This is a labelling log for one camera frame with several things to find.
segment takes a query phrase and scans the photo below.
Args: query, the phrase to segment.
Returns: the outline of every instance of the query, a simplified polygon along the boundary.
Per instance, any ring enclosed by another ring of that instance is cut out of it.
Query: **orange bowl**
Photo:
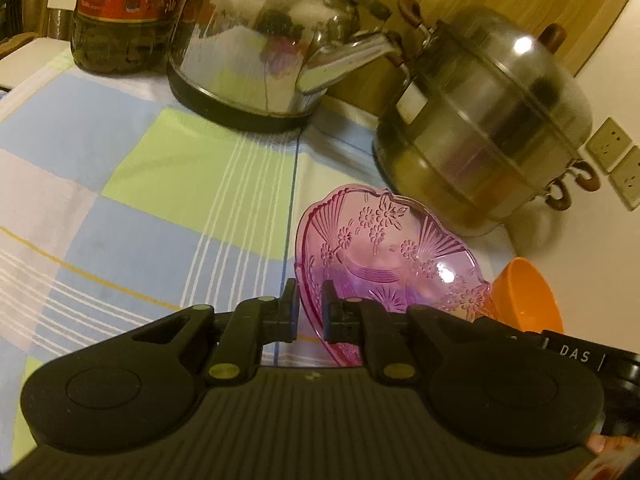
[[[500,322],[523,331],[564,333],[556,298],[529,260],[511,260],[495,279],[491,296]]]

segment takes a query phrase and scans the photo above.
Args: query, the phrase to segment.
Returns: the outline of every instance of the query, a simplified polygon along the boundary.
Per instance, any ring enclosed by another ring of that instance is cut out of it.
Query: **black kettle base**
[[[174,96],[187,108],[227,128],[240,132],[279,134],[306,124],[309,115],[297,117],[269,117],[244,112],[216,101],[210,95],[192,87],[167,63],[166,74]]]

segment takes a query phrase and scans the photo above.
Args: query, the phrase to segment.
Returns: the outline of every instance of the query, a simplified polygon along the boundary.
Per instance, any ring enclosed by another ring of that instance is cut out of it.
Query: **stainless steel kettle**
[[[300,126],[329,85],[398,50],[358,31],[357,5],[391,14],[375,0],[187,0],[168,55],[172,91],[238,130]]]

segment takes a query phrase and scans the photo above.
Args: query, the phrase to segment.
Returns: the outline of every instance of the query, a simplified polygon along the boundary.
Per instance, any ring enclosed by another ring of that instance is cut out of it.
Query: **ribbed surface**
[[[566,480],[590,460],[484,452],[444,431],[413,390],[364,369],[261,368],[212,390],[180,430],[119,456],[38,448],[10,480]]]

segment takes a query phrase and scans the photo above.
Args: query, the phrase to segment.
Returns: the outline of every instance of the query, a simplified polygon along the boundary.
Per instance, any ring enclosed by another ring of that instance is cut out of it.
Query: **yellow stripe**
[[[90,20],[95,20],[97,22],[107,22],[107,23],[127,23],[127,24],[135,24],[135,23],[151,23],[160,20],[161,18],[142,18],[139,20],[121,20],[119,18],[104,18],[102,16],[92,16],[91,14],[87,14],[85,12],[81,12],[80,10],[76,11],[83,18],[89,18]]]
[[[171,303],[166,303],[165,301],[155,300],[154,298],[151,298],[149,296],[145,296],[144,294],[140,294],[139,292],[136,292],[135,290],[130,290],[130,288],[126,288],[124,286],[117,285],[116,283],[108,282],[107,280],[99,278],[98,276],[94,276],[93,274],[90,274],[90,273],[86,272],[85,270],[80,269],[79,267],[76,267],[76,266],[73,266],[71,264],[68,264],[64,260],[61,260],[60,258],[55,257],[53,254],[49,254],[46,251],[43,251],[41,248],[39,248],[38,246],[32,244],[30,241],[24,240],[23,238],[20,238],[18,235],[12,233],[11,231],[9,231],[9,229],[7,229],[5,227],[0,226],[0,231],[2,231],[4,234],[9,236],[10,238],[13,238],[17,242],[20,242],[21,244],[26,245],[28,248],[32,249],[33,251],[36,251],[41,256],[44,256],[45,258],[48,258],[52,262],[56,262],[61,267],[64,267],[65,269],[68,269],[71,272],[74,272],[76,274],[80,274],[80,276],[82,276],[82,277],[84,277],[84,278],[86,278],[88,280],[91,280],[92,282],[100,283],[101,285],[108,286],[109,288],[114,288],[115,290],[119,290],[120,292],[124,292],[125,294],[128,294],[129,296],[133,296],[134,298],[138,298],[139,300],[148,301],[149,303],[153,303],[153,304],[156,304],[156,305],[164,306],[165,308],[170,308],[171,310],[180,310],[180,307],[177,306],[177,305],[174,305],[174,304],[171,304]]]
[[[307,343],[319,343],[321,342],[317,337],[309,337],[308,335],[300,335],[297,337],[300,341],[306,341]]]

